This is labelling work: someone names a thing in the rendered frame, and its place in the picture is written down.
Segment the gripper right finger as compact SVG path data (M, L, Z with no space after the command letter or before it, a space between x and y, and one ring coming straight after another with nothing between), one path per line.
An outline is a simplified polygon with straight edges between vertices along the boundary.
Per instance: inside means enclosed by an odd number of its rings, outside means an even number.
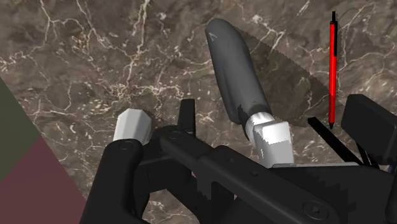
M367 96L347 97L341 127L379 165L397 162L397 116Z

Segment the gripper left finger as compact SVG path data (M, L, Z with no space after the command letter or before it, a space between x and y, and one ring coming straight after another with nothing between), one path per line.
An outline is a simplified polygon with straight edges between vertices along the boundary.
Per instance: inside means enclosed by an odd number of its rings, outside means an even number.
M108 144L79 224L149 224L152 192L166 189L200 224L340 224L329 203L226 147L195 135L195 102L176 125Z

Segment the red pen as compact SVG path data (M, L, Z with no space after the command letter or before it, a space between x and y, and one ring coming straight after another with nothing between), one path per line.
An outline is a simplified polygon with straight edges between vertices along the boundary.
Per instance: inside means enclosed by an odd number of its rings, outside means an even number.
M332 11L329 26L329 89L328 123L332 129L335 123L336 76L337 76L337 16Z

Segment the white hexagonal object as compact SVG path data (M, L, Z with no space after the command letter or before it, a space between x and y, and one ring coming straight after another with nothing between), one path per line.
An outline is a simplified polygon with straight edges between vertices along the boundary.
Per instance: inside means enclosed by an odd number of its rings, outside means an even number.
M118 115L113 140L136 139L145 145L150 132L151 118L141 109L128 108Z

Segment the dark grey handled white tool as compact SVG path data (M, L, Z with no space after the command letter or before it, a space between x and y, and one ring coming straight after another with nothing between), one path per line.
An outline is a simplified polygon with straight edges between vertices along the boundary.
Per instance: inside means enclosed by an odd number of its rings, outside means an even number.
M206 26L205 35L229 119L242 126L262 166L293 164L289 123L274 118L238 30L226 20L215 18Z

